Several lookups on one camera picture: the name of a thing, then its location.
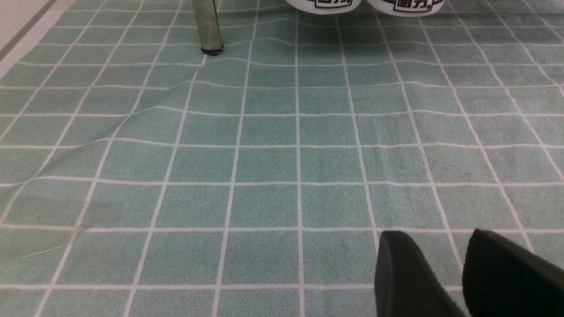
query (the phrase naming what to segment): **green grid mat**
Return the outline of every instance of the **green grid mat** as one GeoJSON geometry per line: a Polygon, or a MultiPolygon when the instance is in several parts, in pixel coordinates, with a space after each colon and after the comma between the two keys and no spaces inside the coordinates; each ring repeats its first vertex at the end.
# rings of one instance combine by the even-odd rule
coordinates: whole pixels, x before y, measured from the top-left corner
{"type": "Polygon", "coordinates": [[[460,303],[473,228],[564,267],[564,5],[423,19],[77,0],[0,80],[0,316],[373,316],[378,235],[460,303]]]}

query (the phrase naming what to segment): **white floor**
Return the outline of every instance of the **white floor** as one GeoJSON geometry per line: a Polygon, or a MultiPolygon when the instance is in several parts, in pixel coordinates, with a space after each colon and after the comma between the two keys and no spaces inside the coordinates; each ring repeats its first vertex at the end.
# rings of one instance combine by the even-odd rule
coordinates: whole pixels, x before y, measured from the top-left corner
{"type": "MultiPolygon", "coordinates": [[[[57,22],[61,14],[74,0],[58,0],[22,40],[0,61],[0,77],[45,36],[47,30],[57,22]]],[[[35,15],[47,0],[0,0],[0,48],[35,15]]]]}

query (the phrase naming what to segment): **black object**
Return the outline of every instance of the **black object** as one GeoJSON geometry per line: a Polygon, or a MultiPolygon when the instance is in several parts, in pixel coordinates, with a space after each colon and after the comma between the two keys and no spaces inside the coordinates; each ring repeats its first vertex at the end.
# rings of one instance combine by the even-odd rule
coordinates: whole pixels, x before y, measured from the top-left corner
{"type": "MultiPolygon", "coordinates": [[[[378,317],[464,316],[401,231],[381,235],[374,289],[378,317]]],[[[472,317],[564,316],[564,270],[492,231],[470,238],[462,292],[472,317]]]]}
{"type": "Polygon", "coordinates": [[[223,45],[221,45],[221,49],[219,50],[206,50],[205,48],[201,48],[201,51],[204,52],[204,54],[209,55],[209,56],[217,56],[219,54],[221,54],[221,51],[223,51],[223,45]]]}

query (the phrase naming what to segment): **white container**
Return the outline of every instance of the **white container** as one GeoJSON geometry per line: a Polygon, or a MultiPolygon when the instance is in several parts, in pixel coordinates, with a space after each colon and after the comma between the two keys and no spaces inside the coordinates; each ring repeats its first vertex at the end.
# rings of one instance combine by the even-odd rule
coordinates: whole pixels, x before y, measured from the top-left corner
{"type": "Polygon", "coordinates": [[[389,15],[419,17],[436,13],[445,0],[367,0],[376,10],[389,15]]]}
{"type": "Polygon", "coordinates": [[[356,9],[361,0],[286,0],[294,8],[318,15],[346,13],[356,9]]]}

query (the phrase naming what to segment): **metal table leg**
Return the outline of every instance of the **metal table leg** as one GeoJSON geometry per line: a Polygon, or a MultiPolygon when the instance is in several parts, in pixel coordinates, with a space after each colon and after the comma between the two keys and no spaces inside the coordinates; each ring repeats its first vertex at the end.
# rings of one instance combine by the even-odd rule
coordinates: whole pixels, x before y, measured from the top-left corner
{"type": "Polygon", "coordinates": [[[223,49],[215,0],[192,0],[202,52],[218,55],[223,49]]]}

